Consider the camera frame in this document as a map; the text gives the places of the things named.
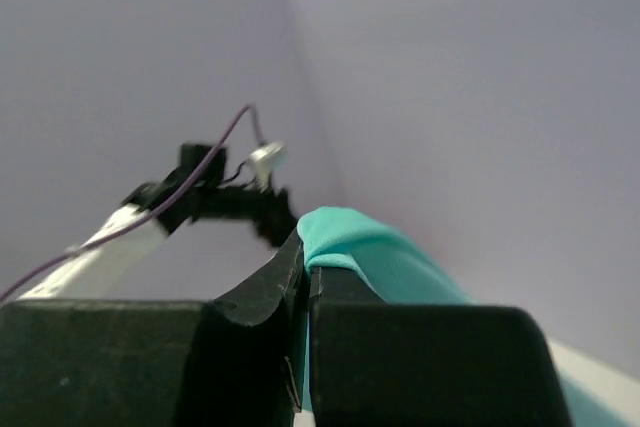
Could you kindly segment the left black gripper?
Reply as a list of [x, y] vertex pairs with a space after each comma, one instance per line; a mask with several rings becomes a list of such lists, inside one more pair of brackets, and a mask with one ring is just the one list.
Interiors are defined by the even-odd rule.
[[296, 227], [286, 188], [198, 187], [190, 199], [191, 220], [248, 221], [255, 234], [280, 248]]

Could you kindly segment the teal t shirt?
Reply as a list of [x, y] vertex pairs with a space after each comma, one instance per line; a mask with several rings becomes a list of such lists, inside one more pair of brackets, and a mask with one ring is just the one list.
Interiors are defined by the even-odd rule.
[[357, 210], [320, 207], [299, 219], [296, 232], [307, 273], [346, 269], [392, 304], [481, 305], [400, 230]]

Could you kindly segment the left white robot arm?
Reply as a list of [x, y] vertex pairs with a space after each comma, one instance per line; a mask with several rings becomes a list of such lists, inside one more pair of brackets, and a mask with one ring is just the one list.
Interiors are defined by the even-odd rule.
[[92, 237], [37, 268], [37, 285], [23, 291], [19, 281], [1, 300], [99, 298], [186, 222], [247, 221], [258, 238], [280, 248], [297, 224], [288, 191], [272, 183], [284, 152], [281, 142], [260, 145], [243, 163], [251, 180], [238, 184], [225, 175], [225, 147], [182, 144], [164, 180], [138, 187]]

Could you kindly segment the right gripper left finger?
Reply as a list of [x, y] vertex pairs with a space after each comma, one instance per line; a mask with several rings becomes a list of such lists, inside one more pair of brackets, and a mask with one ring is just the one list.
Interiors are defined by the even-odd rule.
[[1, 310], [5, 426], [290, 426], [306, 274], [291, 235], [209, 302], [33, 300]]

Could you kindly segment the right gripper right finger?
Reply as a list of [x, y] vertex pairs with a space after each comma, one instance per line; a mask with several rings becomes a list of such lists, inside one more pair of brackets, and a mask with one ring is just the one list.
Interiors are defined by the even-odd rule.
[[311, 277], [309, 389], [320, 426], [568, 426], [524, 311], [398, 305], [346, 269]]

